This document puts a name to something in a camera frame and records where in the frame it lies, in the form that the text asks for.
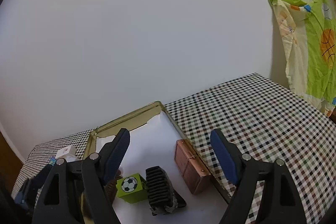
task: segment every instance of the gold metal tray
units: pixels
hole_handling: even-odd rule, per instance
[[[88,155],[90,155],[91,153],[95,152],[97,137],[104,138],[111,135],[117,135],[121,128],[126,128],[128,131],[136,129],[146,124],[151,118],[159,114],[161,111],[166,113],[169,120],[172,122],[172,124],[180,134],[181,138],[187,139],[181,128],[179,128],[179,126],[171,117],[164,105],[160,101],[155,101],[147,106],[139,108],[111,122],[108,122],[107,124],[98,127],[94,131],[92,131],[86,144],[83,159],[88,157]]]

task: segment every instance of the blue object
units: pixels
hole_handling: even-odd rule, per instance
[[[114,140],[110,143],[106,143],[101,149],[100,154],[102,155],[106,154],[105,150],[111,151],[106,161],[105,159],[101,158],[103,162],[105,161],[104,175],[102,177],[105,185],[110,180],[114,179],[129,146],[130,138],[129,131],[125,128],[122,128]]]
[[[213,151],[216,154],[216,157],[219,161],[220,166],[223,169],[225,177],[234,185],[237,185],[239,182],[236,165],[233,159],[230,156],[230,153],[226,149],[222,140],[218,136],[215,130],[211,131],[210,134],[210,143]]]
[[[308,11],[308,12],[311,12],[311,7],[309,4],[305,5],[304,8]]]
[[[55,157],[51,157],[50,160],[49,160],[49,162],[48,162],[48,164],[54,166],[55,162],[56,162],[56,158]]]

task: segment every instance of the checkered tablecloth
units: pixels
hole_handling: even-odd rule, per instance
[[[291,91],[258,74],[247,75],[165,105],[211,172],[232,195],[230,184],[210,146],[220,128],[242,153],[257,160],[282,158],[292,173],[307,223],[318,223],[336,193],[336,126]],[[35,146],[14,186],[39,172],[56,151],[73,144],[81,158],[91,130]],[[253,223],[261,201],[258,183],[246,223]]]

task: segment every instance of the white paper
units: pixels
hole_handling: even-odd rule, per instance
[[[162,224],[162,223],[219,223],[227,208],[226,202],[210,185],[203,193],[192,195],[186,186],[174,161],[176,141],[182,139],[167,115],[161,112],[147,124],[130,132],[131,141],[121,163],[123,176],[140,173],[146,178],[146,169],[159,165],[168,174],[174,189],[187,203],[185,208],[177,208],[170,215],[152,216],[148,200],[127,203],[115,198],[113,208],[122,224]]]
[[[113,139],[115,138],[115,135],[111,135],[105,138],[99,138],[97,137],[96,139],[96,152],[99,153],[100,150],[103,148],[104,144],[106,143],[110,143],[111,141],[113,141]]]
[[[66,154],[65,156],[62,156],[67,162],[73,162],[79,160],[75,155],[73,154]]]

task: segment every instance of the brown wooden box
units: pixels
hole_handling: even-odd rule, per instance
[[[201,193],[208,187],[211,173],[188,140],[177,140],[175,162],[192,194]]]

